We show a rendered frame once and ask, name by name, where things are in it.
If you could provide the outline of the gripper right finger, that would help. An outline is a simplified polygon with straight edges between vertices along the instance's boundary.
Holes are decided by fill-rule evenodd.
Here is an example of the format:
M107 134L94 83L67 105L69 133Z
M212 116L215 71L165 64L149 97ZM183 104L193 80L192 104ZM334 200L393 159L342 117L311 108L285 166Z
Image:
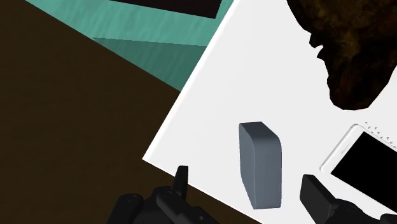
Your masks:
M311 174L302 176L300 201L315 224L397 224L397 214L372 218L354 203L335 198Z

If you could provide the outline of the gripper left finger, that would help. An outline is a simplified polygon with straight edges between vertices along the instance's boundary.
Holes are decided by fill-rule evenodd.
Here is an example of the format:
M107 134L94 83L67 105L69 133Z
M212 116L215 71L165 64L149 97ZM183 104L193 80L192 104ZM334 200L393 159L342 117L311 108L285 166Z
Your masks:
M171 186L159 186L144 199L136 193L118 197L106 224L219 224L186 201L188 167L180 165Z

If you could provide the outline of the white tablet with black screen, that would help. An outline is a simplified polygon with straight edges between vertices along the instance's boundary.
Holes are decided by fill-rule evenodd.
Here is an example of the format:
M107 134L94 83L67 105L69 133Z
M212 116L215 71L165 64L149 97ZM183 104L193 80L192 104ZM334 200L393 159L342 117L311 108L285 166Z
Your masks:
M397 147L376 130L352 125L319 169L397 213Z

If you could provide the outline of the grey rounded box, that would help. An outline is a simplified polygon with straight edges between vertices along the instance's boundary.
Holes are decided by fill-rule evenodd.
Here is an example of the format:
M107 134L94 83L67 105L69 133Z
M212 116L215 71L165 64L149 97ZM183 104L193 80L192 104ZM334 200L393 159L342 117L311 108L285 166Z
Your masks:
M282 201L282 147L262 122L239 124L240 176L253 209L279 208Z

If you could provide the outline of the white table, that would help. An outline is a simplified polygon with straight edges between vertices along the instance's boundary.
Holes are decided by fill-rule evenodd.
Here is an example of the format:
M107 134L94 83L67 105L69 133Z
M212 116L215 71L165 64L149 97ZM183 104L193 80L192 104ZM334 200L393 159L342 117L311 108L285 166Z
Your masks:
M302 176L375 218L388 208L320 171L348 128L378 128L397 144L397 70L373 104L344 111L329 98L327 72L285 0L234 0L144 155L261 224L314 224L302 206ZM282 144L282 205L252 208L240 178L241 122L261 121Z

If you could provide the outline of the dark brown rough lump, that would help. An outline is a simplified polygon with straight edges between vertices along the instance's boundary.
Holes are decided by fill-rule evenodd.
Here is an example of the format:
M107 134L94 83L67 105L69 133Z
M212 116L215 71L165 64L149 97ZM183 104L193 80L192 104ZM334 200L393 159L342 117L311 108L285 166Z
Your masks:
M320 46L330 101L368 108L397 66L397 0L286 0L298 24Z

